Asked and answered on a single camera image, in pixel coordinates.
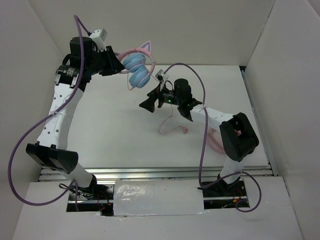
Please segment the pink and blue cat headphones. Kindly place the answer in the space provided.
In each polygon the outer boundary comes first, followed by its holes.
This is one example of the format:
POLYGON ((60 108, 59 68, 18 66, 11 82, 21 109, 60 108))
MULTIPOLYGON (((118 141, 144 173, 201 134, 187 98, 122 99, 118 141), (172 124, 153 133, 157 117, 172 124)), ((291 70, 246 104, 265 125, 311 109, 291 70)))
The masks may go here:
POLYGON ((120 62, 123 61, 125 71, 122 71, 121 74, 131 74, 128 79, 129 90, 141 89, 149 82, 156 66, 150 40, 138 48, 130 48, 116 54, 116 57, 120 62))

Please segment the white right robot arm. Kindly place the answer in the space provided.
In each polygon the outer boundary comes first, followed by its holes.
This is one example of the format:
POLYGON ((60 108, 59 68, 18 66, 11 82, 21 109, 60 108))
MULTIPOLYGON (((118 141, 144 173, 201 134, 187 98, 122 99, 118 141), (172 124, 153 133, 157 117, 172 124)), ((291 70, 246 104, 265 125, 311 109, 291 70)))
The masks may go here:
POLYGON ((222 149, 226 154, 224 166, 217 180, 211 183, 200 181, 199 185, 202 190, 218 186, 220 194, 230 195, 243 172, 243 159, 259 145, 259 139, 247 116, 242 112, 229 114, 206 107, 193 97, 192 88, 184 78, 175 80, 172 90, 167 89, 164 83, 159 83, 139 106, 153 113, 155 108, 161 108, 163 104, 175 105, 185 119, 204 124, 206 134, 209 129, 220 133, 222 149))

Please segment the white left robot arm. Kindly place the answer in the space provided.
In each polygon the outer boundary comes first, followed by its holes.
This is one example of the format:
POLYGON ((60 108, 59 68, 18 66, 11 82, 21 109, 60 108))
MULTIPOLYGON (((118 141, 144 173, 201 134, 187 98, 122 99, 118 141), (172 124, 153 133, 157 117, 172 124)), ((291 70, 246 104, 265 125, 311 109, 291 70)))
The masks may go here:
POLYGON ((26 153, 43 167, 58 171, 73 181, 75 190, 80 190, 86 199, 95 198, 103 186, 97 178, 79 163, 79 155, 70 151, 68 136, 74 113, 92 76, 132 73, 129 81, 133 88, 142 88, 155 68, 155 60, 147 69, 146 58, 152 57, 151 42, 123 53, 115 53, 99 36, 74 37, 70 54, 56 71, 53 101, 45 118, 43 130, 34 144, 26 146, 26 153))

